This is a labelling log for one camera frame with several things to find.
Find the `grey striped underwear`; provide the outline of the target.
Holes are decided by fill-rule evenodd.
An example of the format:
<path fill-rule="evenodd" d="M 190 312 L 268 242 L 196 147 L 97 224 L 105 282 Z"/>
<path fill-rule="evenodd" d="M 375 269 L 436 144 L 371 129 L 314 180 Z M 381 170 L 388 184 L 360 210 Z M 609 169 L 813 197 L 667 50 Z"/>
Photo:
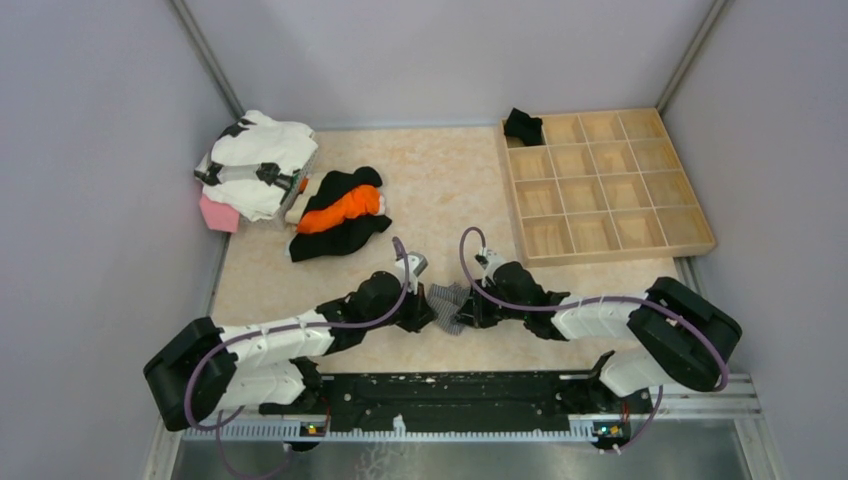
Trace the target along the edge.
<path fill-rule="evenodd" d="M 449 286 L 432 284 L 427 291 L 427 303 L 435 313 L 433 323 L 452 336 L 459 336 L 465 326 L 458 322 L 460 310 L 470 295 L 470 288 L 452 283 Z"/>

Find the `orange underwear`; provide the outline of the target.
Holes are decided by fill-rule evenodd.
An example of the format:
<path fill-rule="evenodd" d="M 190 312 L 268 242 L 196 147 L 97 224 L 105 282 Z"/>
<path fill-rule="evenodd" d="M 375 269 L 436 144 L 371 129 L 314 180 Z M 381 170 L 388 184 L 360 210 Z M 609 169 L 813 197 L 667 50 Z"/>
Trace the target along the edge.
<path fill-rule="evenodd" d="M 366 215 L 383 215 L 385 212 L 386 200 L 382 193 L 374 186 L 360 185 L 332 205 L 306 212 L 297 224 L 296 231 L 301 234 L 322 233 L 347 220 Z"/>

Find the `wooden compartment tray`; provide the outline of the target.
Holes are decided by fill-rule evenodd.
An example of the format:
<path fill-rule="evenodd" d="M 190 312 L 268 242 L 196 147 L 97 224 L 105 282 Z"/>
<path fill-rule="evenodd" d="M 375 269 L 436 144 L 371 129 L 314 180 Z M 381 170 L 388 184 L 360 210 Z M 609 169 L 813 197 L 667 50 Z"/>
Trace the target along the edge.
<path fill-rule="evenodd" d="M 702 256 L 716 239 L 655 108 L 533 115 L 545 144 L 497 128 L 516 252 L 532 267 Z"/>

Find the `black boxer underwear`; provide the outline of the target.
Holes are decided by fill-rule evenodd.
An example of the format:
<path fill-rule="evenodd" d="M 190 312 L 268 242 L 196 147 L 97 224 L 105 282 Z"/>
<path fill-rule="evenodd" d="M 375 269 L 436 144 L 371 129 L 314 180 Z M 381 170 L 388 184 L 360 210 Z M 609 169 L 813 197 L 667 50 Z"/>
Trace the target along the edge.
<path fill-rule="evenodd" d="M 512 108 L 502 125 L 509 148 L 535 147 L 545 144 L 543 119 Z"/>

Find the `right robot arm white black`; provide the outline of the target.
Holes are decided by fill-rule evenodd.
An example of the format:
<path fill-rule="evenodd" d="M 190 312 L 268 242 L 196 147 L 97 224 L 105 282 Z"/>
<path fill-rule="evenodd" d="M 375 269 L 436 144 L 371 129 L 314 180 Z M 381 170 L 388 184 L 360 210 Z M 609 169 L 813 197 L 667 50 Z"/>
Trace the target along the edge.
<path fill-rule="evenodd" d="M 471 288 L 468 314 L 458 321 L 491 328 L 516 320 L 550 341 L 612 338 L 631 346 L 608 355 L 586 385 L 589 404 L 612 412 L 640 389 L 677 383 L 697 392 L 719 391 L 730 380 L 728 361 L 743 336 L 739 323 L 671 277 L 644 292 L 573 296 L 544 289 L 517 261 L 478 254 L 483 270 Z"/>

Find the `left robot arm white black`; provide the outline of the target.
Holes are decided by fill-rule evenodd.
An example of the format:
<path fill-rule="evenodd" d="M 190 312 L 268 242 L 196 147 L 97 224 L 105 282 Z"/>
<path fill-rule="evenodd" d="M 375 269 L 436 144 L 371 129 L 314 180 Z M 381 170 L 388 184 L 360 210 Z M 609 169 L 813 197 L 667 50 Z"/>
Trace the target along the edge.
<path fill-rule="evenodd" d="M 219 326 L 191 321 L 143 368 L 167 430 L 209 431 L 211 416 L 244 407 L 308 413 L 319 404 L 316 359 L 360 345 L 378 328 L 418 333 L 435 314 L 419 278 L 426 257 L 398 257 L 359 287 L 304 313 L 260 324 Z"/>

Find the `white perforated basket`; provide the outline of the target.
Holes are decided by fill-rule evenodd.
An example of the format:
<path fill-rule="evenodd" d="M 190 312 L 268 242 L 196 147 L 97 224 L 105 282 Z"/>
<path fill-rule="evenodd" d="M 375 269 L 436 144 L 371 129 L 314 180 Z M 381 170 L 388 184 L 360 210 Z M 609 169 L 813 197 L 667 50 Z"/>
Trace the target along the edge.
<path fill-rule="evenodd" d="M 315 151 L 304 167 L 294 177 L 295 183 L 282 198 L 280 208 L 274 216 L 269 219 L 260 219 L 256 221 L 245 220 L 244 224 L 250 224 L 257 228 L 264 228 L 268 230 L 284 231 L 286 229 L 285 214 L 291 209 L 297 198 L 300 196 L 301 187 L 311 175 L 318 157 L 319 153 L 318 151 Z"/>

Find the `pink cloth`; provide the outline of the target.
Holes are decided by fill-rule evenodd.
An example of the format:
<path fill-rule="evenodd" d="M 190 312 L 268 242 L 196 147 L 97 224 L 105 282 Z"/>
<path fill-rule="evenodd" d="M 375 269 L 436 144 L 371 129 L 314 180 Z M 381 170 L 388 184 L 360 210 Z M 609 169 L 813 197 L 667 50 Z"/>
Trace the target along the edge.
<path fill-rule="evenodd" d="M 210 200 L 202 195 L 198 202 L 203 220 L 209 230 L 236 233 L 240 224 L 240 213 L 230 205 Z"/>

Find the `white black clothes pile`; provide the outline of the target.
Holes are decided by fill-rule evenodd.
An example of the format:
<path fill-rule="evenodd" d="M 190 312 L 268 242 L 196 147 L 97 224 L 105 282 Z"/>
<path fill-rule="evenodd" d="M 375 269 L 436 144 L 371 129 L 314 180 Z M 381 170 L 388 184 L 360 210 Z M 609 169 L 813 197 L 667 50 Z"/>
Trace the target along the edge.
<path fill-rule="evenodd" d="M 210 200 L 251 222 L 275 217 L 318 149 L 315 131 L 249 110 L 227 126 L 193 171 Z"/>

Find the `black metal base rail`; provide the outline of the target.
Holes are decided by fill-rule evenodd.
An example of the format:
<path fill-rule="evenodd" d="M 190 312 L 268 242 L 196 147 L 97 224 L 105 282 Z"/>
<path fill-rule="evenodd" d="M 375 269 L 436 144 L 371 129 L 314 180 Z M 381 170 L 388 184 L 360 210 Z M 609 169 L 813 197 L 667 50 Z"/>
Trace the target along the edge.
<path fill-rule="evenodd" d="M 678 384 L 624 398 L 575 371 L 331 374 L 313 404 L 248 407 L 219 432 L 178 429 L 184 440 L 285 443 L 298 451 L 343 443 L 575 443 L 591 452 L 626 445 L 666 420 L 759 418 L 741 374 L 717 393 Z"/>

